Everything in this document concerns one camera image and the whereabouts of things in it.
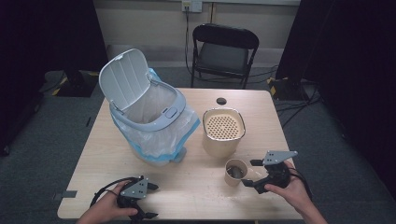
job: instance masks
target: beige container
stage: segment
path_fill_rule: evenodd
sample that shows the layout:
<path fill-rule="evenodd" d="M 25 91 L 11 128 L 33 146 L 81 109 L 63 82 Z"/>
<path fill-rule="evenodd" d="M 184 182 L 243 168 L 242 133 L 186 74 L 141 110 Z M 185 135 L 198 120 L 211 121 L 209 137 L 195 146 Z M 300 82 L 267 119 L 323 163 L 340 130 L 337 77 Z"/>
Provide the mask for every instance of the beige container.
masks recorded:
<path fill-rule="evenodd" d="M 248 167 L 241 160 L 230 159 L 225 163 L 224 180 L 231 187 L 237 186 L 239 182 L 241 182 L 241 179 L 247 175 L 247 173 Z"/>
<path fill-rule="evenodd" d="M 245 123 L 239 112 L 232 108 L 213 108 L 204 113 L 204 149 L 216 158 L 233 155 L 245 135 Z"/>

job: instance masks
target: perforated lid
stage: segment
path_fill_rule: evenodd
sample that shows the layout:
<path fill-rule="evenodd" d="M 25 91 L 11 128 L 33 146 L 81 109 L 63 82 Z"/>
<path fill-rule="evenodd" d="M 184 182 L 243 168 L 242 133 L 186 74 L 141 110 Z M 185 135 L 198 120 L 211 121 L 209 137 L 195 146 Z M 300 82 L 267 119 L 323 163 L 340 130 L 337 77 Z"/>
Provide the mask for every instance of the perforated lid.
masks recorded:
<path fill-rule="evenodd" d="M 148 75 L 144 54 L 139 49 L 129 49 L 102 68 L 99 85 L 106 99 L 123 110 L 149 89 Z"/>
<path fill-rule="evenodd" d="M 241 115 L 231 108 L 215 108 L 205 112 L 206 135 L 215 140 L 239 139 L 245 134 L 245 123 Z"/>

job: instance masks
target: black chair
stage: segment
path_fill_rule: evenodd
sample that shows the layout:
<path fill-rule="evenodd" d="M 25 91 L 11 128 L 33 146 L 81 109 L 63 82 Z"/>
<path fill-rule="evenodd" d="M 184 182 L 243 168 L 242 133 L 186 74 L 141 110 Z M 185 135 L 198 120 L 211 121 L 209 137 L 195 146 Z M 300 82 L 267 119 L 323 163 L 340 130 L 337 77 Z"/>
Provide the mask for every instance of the black chair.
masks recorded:
<path fill-rule="evenodd" d="M 246 88 L 259 38 L 247 29 L 205 23 L 192 32 L 194 52 L 192 58 L 191 87 L 195 71 L 222 77 L 241 79 Z"/>

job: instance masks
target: chair backrest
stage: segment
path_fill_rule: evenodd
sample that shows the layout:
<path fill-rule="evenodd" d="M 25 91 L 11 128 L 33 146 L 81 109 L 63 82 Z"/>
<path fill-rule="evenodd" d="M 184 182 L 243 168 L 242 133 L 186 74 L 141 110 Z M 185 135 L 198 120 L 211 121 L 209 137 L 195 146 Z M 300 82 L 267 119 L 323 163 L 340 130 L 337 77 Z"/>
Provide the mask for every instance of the chair backrest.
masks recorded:
<path fill-rule="evenodd" d="M 197 26 L 192 38 L 195 47 L 197 41 L 240 49 L 257 49 L 260 44 L 259 38 L 247 29 L 214 23 Z"/>

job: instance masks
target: human hand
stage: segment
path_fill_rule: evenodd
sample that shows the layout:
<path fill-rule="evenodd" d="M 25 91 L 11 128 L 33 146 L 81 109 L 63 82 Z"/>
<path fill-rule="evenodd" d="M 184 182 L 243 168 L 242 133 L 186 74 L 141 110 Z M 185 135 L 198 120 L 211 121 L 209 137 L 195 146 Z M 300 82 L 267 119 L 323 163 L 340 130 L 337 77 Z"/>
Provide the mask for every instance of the human hand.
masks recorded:
<path fill-rule="evenodd" d="M 293 165 L 288 161 L 284 162 L 290 168 L 290 172 L 297 175 L 297 172 L 293 170 Z M 294 209 L 302 215 L 306 223 L 327 223 L 309 198 L 303 181 L 298 177 L 292 175 L 290 177 L 289 185 L 284 189 L 271 184 L 266 184 L 264 188 L 283 197 L 286 202 L 293 206 Z"/>
<path fill-rule="evenodd" d="M 134 208 L 119 208 L 117 196 L 128 181 L 120 182 L 113 190 L 107 192 L 97 203 L 88 209 L 77 224 L 93 224 L 108 222 L 116 217 L 128 217 L 137 214 Z"/>

